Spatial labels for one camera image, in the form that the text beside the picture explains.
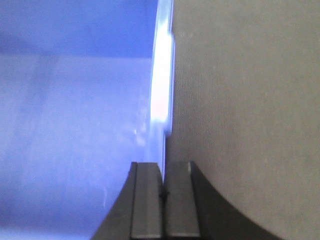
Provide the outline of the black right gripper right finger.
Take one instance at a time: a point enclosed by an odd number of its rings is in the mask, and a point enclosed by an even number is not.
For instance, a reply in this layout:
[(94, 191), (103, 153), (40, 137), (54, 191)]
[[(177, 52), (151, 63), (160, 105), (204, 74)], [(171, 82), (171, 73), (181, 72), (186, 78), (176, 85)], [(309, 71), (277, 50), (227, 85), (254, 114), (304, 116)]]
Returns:
[(167, 240), (276, 240), (208, 181), (195, 162), (166, 165), (164, 234)]

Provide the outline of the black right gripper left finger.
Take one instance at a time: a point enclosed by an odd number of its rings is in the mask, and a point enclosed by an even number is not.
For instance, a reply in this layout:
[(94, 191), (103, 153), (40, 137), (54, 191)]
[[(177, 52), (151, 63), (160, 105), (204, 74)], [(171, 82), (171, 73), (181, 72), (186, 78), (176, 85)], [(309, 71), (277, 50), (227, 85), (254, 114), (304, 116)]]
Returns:
[(132, 162), (115, 203), (92, 240), (161, 240), (163, 182), (155, 162)]

